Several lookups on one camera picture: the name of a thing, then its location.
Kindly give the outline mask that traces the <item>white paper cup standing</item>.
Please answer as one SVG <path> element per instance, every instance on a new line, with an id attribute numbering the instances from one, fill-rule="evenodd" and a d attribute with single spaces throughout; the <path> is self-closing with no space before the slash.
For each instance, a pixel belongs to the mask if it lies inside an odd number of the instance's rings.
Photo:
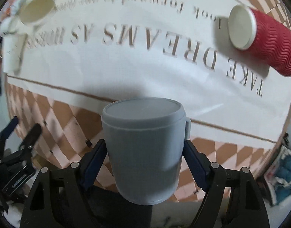
<path id="1" fill-rule="evenodd" d="M 3 38 L 2 64 L 5 73 L 10 74 L 19 70 L 26 38 L 26 35 L 17 34 L 9 34 Z"/>

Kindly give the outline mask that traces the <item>checkered printed tablecloth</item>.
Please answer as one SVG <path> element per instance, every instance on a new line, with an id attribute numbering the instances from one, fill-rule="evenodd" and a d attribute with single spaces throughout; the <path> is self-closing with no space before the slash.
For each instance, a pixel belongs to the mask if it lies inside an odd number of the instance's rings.
<path id="1" fill-rule="evenodd" d="M 291 77 L 243 59 L 228 37 L 238 4 L 291 29 L 281 0 L 55 0 L 26 35 L 20 68 L 6 74 L 9 114 L 58 168 L 103 137 L 102 109 L 131 97 L 181 102 L 191 140 L 225 168 L 258 176 L 291 111 Z"/>

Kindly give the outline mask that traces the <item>white paper cup lying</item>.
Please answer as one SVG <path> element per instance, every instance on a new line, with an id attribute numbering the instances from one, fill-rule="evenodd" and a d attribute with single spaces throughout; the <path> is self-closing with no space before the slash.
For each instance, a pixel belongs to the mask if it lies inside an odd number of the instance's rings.
<path id="1" fill-rule="evenodd" d="M 35 24 L 55 8 L 55 0 L 26 0 L 20 10 L 19 18 L 23 24 Z"/>
<path id="2" fill-rule="evenodd" d="M 4 38 L 6 35 L 24 34 L 24 25 L 18 16 L 7 17 L 0 23 L 0 37 Z"/>

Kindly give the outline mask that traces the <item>grey plastic mug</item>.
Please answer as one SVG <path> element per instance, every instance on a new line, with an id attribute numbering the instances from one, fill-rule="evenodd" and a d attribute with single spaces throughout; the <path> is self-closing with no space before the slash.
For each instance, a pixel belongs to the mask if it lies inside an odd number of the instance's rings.
<path id="1" fill-rule="evenodd" d="M 118 192 L 138 205 L 155 205 L 177 189 L 191 121 L 176 100 L 143 97 L 107 105 L 102 128 Z"/>

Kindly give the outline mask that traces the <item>red ripple paper cup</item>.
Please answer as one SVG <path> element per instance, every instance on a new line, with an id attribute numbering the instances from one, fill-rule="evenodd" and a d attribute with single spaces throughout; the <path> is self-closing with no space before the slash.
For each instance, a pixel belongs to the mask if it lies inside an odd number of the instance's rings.
<path id="1" fill-rule="evenodd" d="M 228 18 L 228 33 L 236 49 L 291 77 L 291 30 L 280 22 L 258 10 L 236 5 Z"/>

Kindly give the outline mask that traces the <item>white paper cup lying left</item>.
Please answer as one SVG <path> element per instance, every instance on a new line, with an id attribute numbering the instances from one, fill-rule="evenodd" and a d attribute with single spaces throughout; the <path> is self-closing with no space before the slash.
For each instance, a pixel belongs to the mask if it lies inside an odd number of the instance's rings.
<path id="1" fill-rule="evenodd" d="M 7 17 L 0 23 L 0 37 L 4 38 L 6 35 L 24 34 L 24 25 L 18 16 Z"/>

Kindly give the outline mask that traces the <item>white paper cup lying centre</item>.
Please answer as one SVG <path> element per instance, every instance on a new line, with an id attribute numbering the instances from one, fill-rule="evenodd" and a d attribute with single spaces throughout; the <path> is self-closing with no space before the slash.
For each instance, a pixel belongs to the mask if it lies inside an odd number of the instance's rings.
<path id="1" fill-rule="evenodd" d="M 35 24 L 55 8 L 55 0 L 26 0 L 20 10 L 19 18 L 23 24 Z"/>

